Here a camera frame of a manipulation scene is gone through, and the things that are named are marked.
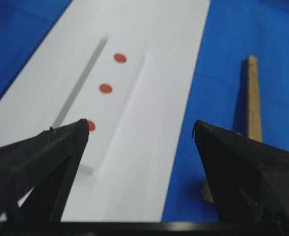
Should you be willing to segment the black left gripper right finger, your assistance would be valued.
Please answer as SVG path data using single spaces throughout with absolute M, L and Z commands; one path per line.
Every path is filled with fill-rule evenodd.
M 289 236 L 289 152 L 201 120 L 192 136 L 219 220 Z

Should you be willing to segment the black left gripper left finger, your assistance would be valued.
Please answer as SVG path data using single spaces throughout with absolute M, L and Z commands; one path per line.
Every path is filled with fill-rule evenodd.
M 86 119 L 0 147 L 0 236 L 83 236 L 63 223 L 65 205 L 89 136 Z

